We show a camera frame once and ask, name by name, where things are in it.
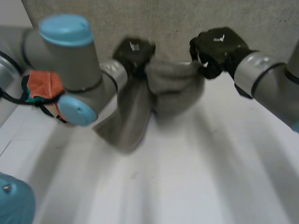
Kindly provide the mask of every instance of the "black glove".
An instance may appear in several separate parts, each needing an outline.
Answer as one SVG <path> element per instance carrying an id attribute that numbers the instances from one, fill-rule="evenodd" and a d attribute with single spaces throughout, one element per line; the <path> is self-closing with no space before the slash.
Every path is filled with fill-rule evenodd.
<path id="1" fill-rule="evenodd" d="M 123 39 L 113 54 L 113 59 L 119 61 L 128 74 L 144 76 L 144 66 L 154 55 L 156 46 L 138 38 Z"/>
<path id="2" fill-rule="evenodd" d="M 238 49 L 250 51 L 245 41 L 227 27 L 202 32 L 190 41 L 192 60 L 198 60 L 199 56 L 202 63 L 208 63 L 206 68 L 202 68 L 208 79 L 216 78 L 222 71 L 229 72 L 229 60 Z"/>

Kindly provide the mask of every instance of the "gray towel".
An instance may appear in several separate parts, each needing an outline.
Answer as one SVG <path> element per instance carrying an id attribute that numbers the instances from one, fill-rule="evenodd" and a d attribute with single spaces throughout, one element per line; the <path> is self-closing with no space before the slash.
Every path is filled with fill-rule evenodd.
<path id="1" fill-rule="evenodd" d="M 109 144 L 134 150 L 139 144 L 151 111 L 157 117 L 173 117 L 201 96 L 205 78 L 198 73 L 199 62 L 174 63 L 152 59 L 146 66 L 146 79 L 130 77 L 117 98 L 118 108 L 97 124 L 94 131 Z"/>

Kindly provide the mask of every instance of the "white label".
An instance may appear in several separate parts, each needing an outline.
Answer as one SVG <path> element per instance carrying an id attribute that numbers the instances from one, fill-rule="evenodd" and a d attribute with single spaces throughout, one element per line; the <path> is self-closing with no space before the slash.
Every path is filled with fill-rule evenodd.
<path id="1" fill-rule="evenodd" d="M 213 41 L 224 41 L 225 34 L 221 38 L 214 38 Z"/>
<path id="2" fill-rule="evenodd" d="M 139 50 L 139 45 L 138 45 L 138 44 L 134 45 L 134 44 L 132 44 L 132 43 L 130 42 L 130 45 L 131 45 L 131 49 L 132 49 L 132 51 L 138 51 L 138 50 Z"/>

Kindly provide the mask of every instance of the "concrete wall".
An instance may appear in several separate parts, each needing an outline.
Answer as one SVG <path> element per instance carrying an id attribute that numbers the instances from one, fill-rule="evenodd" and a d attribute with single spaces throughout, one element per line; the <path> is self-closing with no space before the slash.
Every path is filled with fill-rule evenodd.
<path id="1" fill-rule="evenodd" d="M 22 0 L 34 25 L 50 14 L 86 16 L 101 61 L 127 35 L 154 40 L 176 61 L 190 61 L 200 31 L 229 26 L 253 49 L 287 60 L 299 39 L 298 0 Z"/>

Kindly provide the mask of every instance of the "orange cloth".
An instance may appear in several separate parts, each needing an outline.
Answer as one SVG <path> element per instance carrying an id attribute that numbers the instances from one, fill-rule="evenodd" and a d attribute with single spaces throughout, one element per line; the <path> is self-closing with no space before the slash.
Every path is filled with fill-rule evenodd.
<path id="1" fill-rule="evenodd" d="M 31 98 L 42 97 L 45 99 L 52 99 L 64 91 L 58 74 L 48 71 L 31 71 L 27 87 L 30 90 Z M 66 118 L 60 113 L 57 102 L 54 106 L 60 117 L 66 120 Z"/>

